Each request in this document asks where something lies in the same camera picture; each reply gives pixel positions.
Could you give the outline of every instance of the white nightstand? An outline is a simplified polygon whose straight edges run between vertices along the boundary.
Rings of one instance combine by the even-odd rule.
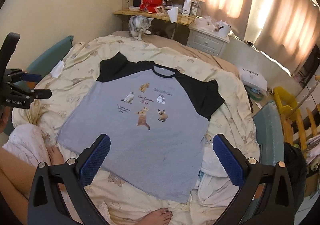
[[[226,45],[230,42],[228,36],[221,37],[217,32],[200,29],[194,22],[189,26],[189,29],[187,46],[217,57],[221,57]]]

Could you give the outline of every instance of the white paper cup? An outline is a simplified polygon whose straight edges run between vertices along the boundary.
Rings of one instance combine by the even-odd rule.
[[[172,7],[172,9],[167,11],[171,23],[178,21],[178,7]]]

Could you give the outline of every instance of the black neckline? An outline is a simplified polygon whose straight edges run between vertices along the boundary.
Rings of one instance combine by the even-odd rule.
[[[169,70],[171,72],[174,72],[174,74],[172,74],[172,75],[160,74],[155,70],[155,66],[159,67],[159,68],[162,68],[162,69],[167,69],[167,70]],[[178,74],[180,74],[180,72],[177,69],[172,69],[172,68],[169,68],[169,67],[166,67],[166,66],[163,66],[163,65],[159,65],[159,64],[156,64],[155,62],[153,62],[151,68],[152,68],[152,71],[153,71],[154,74],[156,74],[157,76],[162,77],[162,78],[173,78],[173,77],[176,77]]]

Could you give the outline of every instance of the t-shirt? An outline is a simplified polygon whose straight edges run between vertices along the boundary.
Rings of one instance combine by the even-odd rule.
[[[100,76],[57,140],[79,154],[107,134],[111,149],[102,167],[111,172],[110,182],[185,203],[197,181],[210,117],[223,102],[215,80],[129,62],[119,52],[100,62]]]

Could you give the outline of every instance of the mattress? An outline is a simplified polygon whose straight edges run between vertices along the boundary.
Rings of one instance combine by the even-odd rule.
[[[252,135],[255,126],[251,118],[248,97],[243,84],[235,74],[236,68],[199,51],[193,49],[188,51],[189,48],[179,46],[171,40],[165,47],[158,48],[153,42],[156,44],[163,39],[148,38],[151,38],[152,42],[148,42],[145,37],[143,41],[137,41],[110,35],[88,43],[75,44],[63,59],[65,65],[61,75],[53,78],[49,74],[37,85],[37,88],[51,89],[52,97],[35,100],[29,110],[15,108],[12,112],[13,125],[15,127],[26,123],[37,125],[41,128],[44,143],[55,144],[60,127],[98,78],[100,61],[112,58],[121,52],[132,62],[155,61],[157,64],[176,68],[201,81],[215,79],[225,103],[212,115],[207,133],[211,137],[222,133],[246,157],[259,159],[259,146]],[[171,45],[189,56],[172,49]],[[75,153],[58,146],[65,160],[76,157]],[[220,204],[217,199],[206,202],[198,196],[196,189],[190,192],[186,203],[160,200],[103,169],[98,171],[92,184],[86,187],[86,191],[96,206],[107,206],[111,219],[121,225],[135,224],[143,216],[159,208],[168,208],[172,211],[171,225],[206,225],[212,224],[226,208],[226,204]]]

